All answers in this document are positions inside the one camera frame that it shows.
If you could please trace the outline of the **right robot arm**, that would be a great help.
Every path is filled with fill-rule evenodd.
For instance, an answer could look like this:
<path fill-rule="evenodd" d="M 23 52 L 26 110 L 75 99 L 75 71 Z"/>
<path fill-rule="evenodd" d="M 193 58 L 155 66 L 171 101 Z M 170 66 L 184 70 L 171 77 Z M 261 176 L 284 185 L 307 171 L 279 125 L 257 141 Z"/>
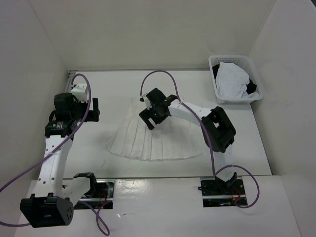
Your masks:
<path fill-rule="evenodd" d="M 236 130 L 223 108 L 217 106 L 208 109 L 185 103 L 175 95 L 166 97 L 157 88 L 142 95 L 140 101 L 146 104 L 146 108 L 139 113 L 139 117 L 149 130 L 154 129 L 151 120 L 155 124 L 160 124 L 168 117 L 180 118 L 199 126 L 211 151 L 212 171 L 218 192 L 227 194 L 233 189 L 237 173 L 231 168 L 227 168 L 222 175 L 215 171 L 215 154 L 219 155 L 221 166 L 230 165 L 233 159 L 232 149 Z"/>

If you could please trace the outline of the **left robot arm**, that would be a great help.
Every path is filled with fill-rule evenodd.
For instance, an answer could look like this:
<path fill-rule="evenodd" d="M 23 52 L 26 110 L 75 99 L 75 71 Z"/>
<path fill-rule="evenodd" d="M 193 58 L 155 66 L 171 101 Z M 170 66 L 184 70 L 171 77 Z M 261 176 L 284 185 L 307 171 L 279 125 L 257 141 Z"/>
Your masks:
<path fill-rule="evenodd" d="M 82 121 L 99 121 L 98 99 L 90 99 L 85 92 L 61 93 L 54 97 L 54 106 L 45 127 L 47 159 L 41 165 L 31 196 L 20 202 L 20 210 L 33 228 L 69 225 L 77 202 L 83 196 L 90 198 L 98 193 L 92 172 L 78 173 L 69 185 L 63 186 L 73 132 Z"/>

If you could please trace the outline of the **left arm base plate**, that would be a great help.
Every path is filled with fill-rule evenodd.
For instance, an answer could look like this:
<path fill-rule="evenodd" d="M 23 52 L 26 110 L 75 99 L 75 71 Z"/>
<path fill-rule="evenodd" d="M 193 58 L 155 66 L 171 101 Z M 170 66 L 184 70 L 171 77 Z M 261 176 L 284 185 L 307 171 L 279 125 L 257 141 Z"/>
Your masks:
<path fill-rule="evenodd" d="M 86 202 L 93 209 L 112 209 L 115 191 L 115 181 L 107 179 L 97 179 L 93 194 L 83 195 L 75 205 L 75 209 L 88 209 L 82 202 Z"/>

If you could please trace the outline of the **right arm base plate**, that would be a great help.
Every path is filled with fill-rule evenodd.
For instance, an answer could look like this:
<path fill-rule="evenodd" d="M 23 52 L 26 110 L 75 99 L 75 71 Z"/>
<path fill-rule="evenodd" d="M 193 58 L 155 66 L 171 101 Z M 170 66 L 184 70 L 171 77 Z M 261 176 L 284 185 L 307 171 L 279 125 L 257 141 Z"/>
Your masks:
<path fill-rule="evenodd" d="M 248 205 L 242 179 L 237 179 L 227 191 L 221 191 L 215 179 L 201 179 L 197 189 L 202 194 L 203 207 Z"/>

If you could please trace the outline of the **cream pleated skirt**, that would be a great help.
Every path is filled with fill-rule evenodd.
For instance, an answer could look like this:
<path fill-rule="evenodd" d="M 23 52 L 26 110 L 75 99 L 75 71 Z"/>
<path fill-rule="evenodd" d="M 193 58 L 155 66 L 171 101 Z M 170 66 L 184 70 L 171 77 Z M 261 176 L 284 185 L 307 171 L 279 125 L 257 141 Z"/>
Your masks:
<path fill-rule="evenodd" d="M 131 99 L 124 120 L 106 141 L 110 153 L 141 161 L 184 160 L 202 155 L 194 138 L 194 124 L 168 117 L 149 130 L 139 117 L 143 109 L 143 103 Z"/>

